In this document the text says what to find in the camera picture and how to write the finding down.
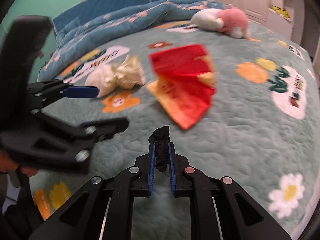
bedspread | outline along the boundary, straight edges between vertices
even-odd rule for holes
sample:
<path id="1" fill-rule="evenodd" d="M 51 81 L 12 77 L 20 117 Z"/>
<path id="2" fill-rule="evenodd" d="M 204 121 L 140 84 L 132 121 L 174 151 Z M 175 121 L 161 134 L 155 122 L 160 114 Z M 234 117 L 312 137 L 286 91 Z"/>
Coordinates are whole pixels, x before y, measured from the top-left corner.
<path id="1" fill-rule="evenodd" d="M 217 93 L 209 111 L 187 131 L 146 86 L 116 90 L 102 99 L 63 98 L 48 106 L 44 112 L 72 125 L 122 116 L 130 125 L 96 144 L 88 176 L 40 171 L 32 177 L 36 202 L 47 201 L 53 212 L 90 177 L 116 176 L 148 152 L 156 128 L 169 125 L 177 154 L 207 176 L 232 177 L 296 240 L 319 200 L 318 88 L 305 50 L 255 23 L 250 30 L 252 39 L 244 40 L 188 22 L 167 23 L 103 44 L 70 65 L 62 76 L 83 85 L 83 68 L 138 55 L 150 83 L 156 76 L 148 54 L 200 43 L 214 60 Z M 156 170 L 150 198 L 135 199 L 132 239 L 190 239 L 189 203 L 172 197 L 168 171 Z"/>
<path id="2" fill-rule="evenodd" d="M 141 31 L 154 23 L 189 20 L 205 8 L 223 9 L 223 5 L 212 0 L 160 0 L 101 15 L 68 32 L 62 29 L 63 35 L 57 34 L 57 50 L 40 70 L 38 81 L 54 78 L 81 55 L 107 41 Z"/>

crumpled white bag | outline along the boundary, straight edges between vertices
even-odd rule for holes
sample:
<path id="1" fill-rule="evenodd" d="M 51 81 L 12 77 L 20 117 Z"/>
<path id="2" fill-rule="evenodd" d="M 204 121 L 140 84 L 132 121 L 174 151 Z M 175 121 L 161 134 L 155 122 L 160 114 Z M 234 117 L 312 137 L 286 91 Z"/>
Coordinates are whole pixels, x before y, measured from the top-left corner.
<path id="1" fill-rule="evenodd" d="M 132 89 L 135 84 L 143 86 L 146 78 L 138 56 L 127 56 L 121 64 L 101 64 L 93 71 L 85 82 L 85 86 L 94 86 L 99 89 L 98 98 L 101 98 L 117 86 L 123 89 Z"/>

green leaf print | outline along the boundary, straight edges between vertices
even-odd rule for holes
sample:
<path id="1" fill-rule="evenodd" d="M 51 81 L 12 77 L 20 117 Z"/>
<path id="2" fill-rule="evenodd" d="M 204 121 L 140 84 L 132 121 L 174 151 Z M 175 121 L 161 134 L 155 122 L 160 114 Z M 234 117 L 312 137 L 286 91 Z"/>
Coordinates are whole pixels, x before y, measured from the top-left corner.
<path id="1" fill-rule="evenodd" d="M 283 87 L 276 86 L 276 85 L 270 87 L 269 90 L 277 92 L 277 93 L 285 93 L 288 91 L 287 87 L 283 88 Z"/>
<path id="2" fill-rule="evenodd" d="M 271 84 L 275 84 L 277 85 L 278 83 L 274 82 L 272 79 L 268 79 L 267 82 L 271 83 Z"/>
<path id="3" fill-rule="evenodd" d="M 287 87 L 287 83 L 283 81 L 281 78 L 279 78 L 278 76 L 275 76 L 275 79 L 278 86 Z"/>
<path id="4" fill-rule="evenodd" d="M 282 78 L 290 77 L 289 71 L 287 71 L 284 67 L 277 69 L 277 71 L 279 72 L 279 77 L 282 77 Z"/>

pink plush toy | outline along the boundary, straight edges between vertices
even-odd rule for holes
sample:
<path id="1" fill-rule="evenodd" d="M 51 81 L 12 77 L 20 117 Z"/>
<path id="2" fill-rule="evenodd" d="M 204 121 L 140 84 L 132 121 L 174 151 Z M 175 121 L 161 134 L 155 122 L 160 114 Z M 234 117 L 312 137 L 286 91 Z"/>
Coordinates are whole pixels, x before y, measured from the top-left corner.
<path id="1" fill-rule="evenodd" d="M 238 39 L 251 38 L 247 16 L 237 8 L 203 9 L 193 15 L 191 22 L 207 31 L 226 33 Z"/>

human hand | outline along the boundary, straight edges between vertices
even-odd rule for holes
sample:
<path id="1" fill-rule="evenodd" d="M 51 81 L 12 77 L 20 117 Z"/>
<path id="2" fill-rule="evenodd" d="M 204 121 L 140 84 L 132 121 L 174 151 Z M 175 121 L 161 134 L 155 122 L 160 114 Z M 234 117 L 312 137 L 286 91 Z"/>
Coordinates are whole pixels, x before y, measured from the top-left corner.
<path id="1" fill-rule="evenodd" d="M 9 158 L 6 151 L 0 149 L 0 172 L 15 171 L 18 167 L 19 165 Z M 37 174 L 38 169 L 22 166 L 20 171 L 31 177 Z"/>

